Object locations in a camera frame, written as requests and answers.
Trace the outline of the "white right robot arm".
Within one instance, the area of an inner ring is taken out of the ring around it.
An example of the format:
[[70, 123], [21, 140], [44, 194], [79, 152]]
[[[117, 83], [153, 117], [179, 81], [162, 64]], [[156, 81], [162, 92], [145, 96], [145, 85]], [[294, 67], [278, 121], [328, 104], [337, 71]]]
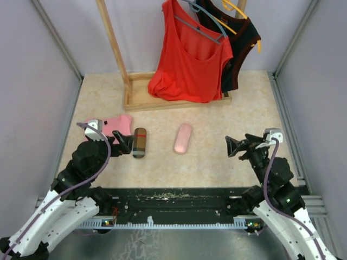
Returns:
[[336, 259], [312, 224], [307, 206], [291, 184], [293, 173], [286, 158], [276, 156], [284, 135], [268, 128], [263, 136], [246, 134], [245, 139], [225, 137], [228, 157], [249, 161], [259, 185], [245, 190], [237, 201], [226, 201], [232, 216], [255, 214], [276, 235], [290, 259]]

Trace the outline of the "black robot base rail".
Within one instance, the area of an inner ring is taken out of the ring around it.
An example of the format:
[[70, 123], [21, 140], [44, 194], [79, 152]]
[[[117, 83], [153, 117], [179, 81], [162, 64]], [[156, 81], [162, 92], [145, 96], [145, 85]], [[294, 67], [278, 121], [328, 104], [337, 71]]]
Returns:
[[265, 222], [241, 201], [246, 188], [108, 188], [107, 209], [79, 230], [243, 230], [259, 235]]

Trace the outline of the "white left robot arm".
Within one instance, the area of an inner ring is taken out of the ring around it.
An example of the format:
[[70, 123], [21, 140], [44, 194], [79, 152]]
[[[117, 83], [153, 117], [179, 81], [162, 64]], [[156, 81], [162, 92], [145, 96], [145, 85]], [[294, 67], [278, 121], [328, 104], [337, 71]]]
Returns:
[[33, 215], [15, 234], [1, 238], [3, 259], [48, 259], [83, 221], [112, 211], [112, 196], [102, 187], [92, 187], [92, 182], [111, 157], [131, 153], [134, 137], [119, 131], [99, 136], [77, 147]]

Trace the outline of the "pink glasses case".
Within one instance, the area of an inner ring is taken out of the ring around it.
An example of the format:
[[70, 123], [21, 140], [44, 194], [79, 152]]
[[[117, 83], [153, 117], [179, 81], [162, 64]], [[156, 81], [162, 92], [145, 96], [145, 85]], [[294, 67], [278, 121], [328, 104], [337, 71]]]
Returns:
[[175, 143], [173, 145], [173, 151], [177, 154], [185, 154], [188, 150], [190, 139], [192, 136], [193, 128], [188, 123], [180, 125]]

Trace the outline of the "plaid brown glasses case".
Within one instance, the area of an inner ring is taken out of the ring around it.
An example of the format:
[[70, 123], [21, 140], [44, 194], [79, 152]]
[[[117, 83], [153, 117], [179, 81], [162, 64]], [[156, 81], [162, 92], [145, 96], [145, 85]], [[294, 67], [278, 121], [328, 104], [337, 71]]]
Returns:
[[145, 157], [146, 152], [147, 131], [145, 128], [139, 127], [134, 131], [134, 142], [132, 155], [134, 158], [141, 159]]

